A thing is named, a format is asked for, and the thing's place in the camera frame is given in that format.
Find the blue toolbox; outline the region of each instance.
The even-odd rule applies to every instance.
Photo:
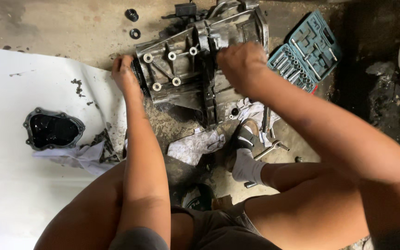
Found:
[[[314,93],[341,58],[336,37],[320,11],[314,11],[286,37],[267,65],[291,84]]]

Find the person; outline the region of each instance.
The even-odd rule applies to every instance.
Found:
[[[124,94],[128,157],[86,187],[49,223],[35,249],[336,250],[371,235],[375,249],[400,249],[400,145],[350,112],[304,92],[266,66],[261,45],[222,49],[217,63],[241,94],[269,106],[321,157],[320,163],[253,159],[258,128],[233,136],[226,166],[237,181],[280,191],[227,210],[171,207],[163,155],[130,64],[112,76]]]

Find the dirty hand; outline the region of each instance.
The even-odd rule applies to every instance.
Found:
[[[137,77],[131,69],[132,56],[122,55],[114,60],[112,67],[112,78],[118,88],[123,92],[125,98],[129,96],[139,96],[143,99],[143,93],[140,89]]]
[[[261,44],[248,42],[222,48],[217,54],[217,63],[240,94],[259,99],[264,83],[258,81],[257,76],[268,70],[266,53]]]

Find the sandal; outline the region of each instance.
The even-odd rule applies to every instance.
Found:
[[[251,129],[252,133],[249,132],[244,126]],[[238,149],[249,149],[253,150],[255,143],[259,140],[259,128],[257,122],[253,119],[246,119],[237,127],[236,131],[231,137],[230,148],[228,156],[225,159],[225,168],[228,172],[232,173],[232,169],[236,163],[237,150]]]

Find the white rag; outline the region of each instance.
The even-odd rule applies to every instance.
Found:
[[[74,168],[84,168],[87,172],[100,176],[115,164],[100,163],[100,157],[103,153],[104,141],[94,146],[84,146],[82,149],[78,147],[73,149],[52,149],[37,151],[32,154],[33,157],[48,159],[58,164]]]
[[[271,147],[272,143],[266,138],[266,133],[262,133],[262,120],[263,120],[263,110],[265,105],[260,102],[249,102],[249,98],[240,99],[237,102],[237,107],[240,109],[239,113],[239,121],[242,122],[248,118],[253,119],[257,122],[257,126],[260,128],[259,131],[259,139],[260,142],[264,144],[265,147]],[[280,116],[275,112],[271,111],[271,117],[269,121],[269,128],[272,130],[272,125],[275,121],[280,120]]]
[[[204,153],[215,152],[225,145],[225,135],[217,130],[198,132],[171,142],[168,149],[168,156],[182,161],[191,166],[196,166]]]

